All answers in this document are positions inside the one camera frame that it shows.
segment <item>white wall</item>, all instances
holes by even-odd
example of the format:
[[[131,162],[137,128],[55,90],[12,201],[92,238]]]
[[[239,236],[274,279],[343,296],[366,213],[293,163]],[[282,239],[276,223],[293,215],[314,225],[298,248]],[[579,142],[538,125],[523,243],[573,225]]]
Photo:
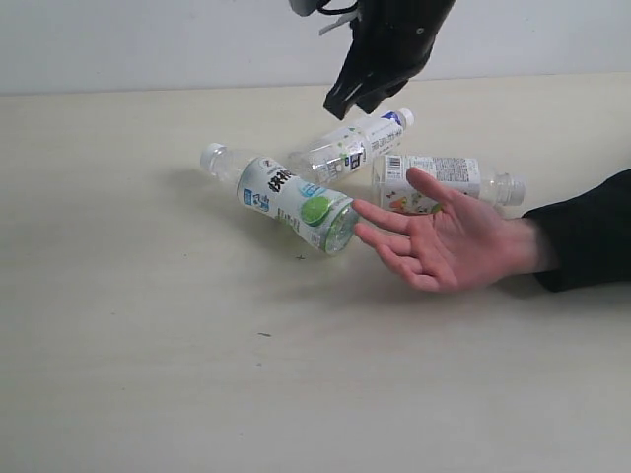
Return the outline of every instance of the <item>white wall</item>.
[[[0,0],[0,94],[330,84],[350,33],[319,37],[329,21],[287,0]],[[631,71],[629,25],[631,0],[457,0],[420,78]]]

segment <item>plastic bottle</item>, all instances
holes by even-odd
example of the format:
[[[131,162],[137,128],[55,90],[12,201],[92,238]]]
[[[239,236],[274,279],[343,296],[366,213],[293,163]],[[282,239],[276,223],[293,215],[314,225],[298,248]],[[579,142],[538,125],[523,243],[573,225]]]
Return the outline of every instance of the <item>plastic bottle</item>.
[[[274,160],[213,143],[200,165],[243,205],[289,225],[327,254],[344,249],[353,236],[359,216],[350,197],[306,182]]]
[[[392,151],[413,124],[414,114],[407,108],[366,115],[292,153],[287,166],[309,182],[327,185]]]
[[[383,209],[406,214],[429,214],[440,204],[416,191],[405,178],[419,168],[441,183],[493,206],[522,205],[526,184],[520,177],[497,173],[476,159],[386,155],[373,162],[373,202]]]

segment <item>cable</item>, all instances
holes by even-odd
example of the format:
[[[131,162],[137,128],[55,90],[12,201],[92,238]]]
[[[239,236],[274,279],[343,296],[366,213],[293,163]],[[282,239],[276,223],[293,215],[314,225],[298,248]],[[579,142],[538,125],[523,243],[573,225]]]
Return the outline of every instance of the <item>cable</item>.
[[[350,7],[346,7],[346,8],[337,8],[334,10],[328,10],[324,8],[326,5],[330,3],[330,1],[331,0],[319,0],[319,2],[317,2],[317,5],[316,5],[317,10],[323,15],[346,15],[347,13],[352,13],[355,10],[357,10],[357,2],[355,2]]]

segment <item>table surface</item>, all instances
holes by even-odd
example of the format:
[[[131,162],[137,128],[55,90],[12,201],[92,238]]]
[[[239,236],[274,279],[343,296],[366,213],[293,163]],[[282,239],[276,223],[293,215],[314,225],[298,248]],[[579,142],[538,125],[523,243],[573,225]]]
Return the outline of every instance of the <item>table surface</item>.
[[[628,286],[414,293],[216,194],[208,142],[281,157],[338,126],[325,91],[0,98],[1,471],[629,470]],[[510,216],[631,166],[630,74],[390,104],[401,152],[524,175]]]

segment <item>black sleeve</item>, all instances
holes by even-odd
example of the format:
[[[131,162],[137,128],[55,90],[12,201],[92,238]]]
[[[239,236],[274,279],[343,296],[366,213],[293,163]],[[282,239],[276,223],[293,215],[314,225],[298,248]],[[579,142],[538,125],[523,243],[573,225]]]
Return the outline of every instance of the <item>black sleeve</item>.
[[[534,275],[548,291],[631,281],[631,169],[524,217],[542,228],[556,252],[559,269]]]

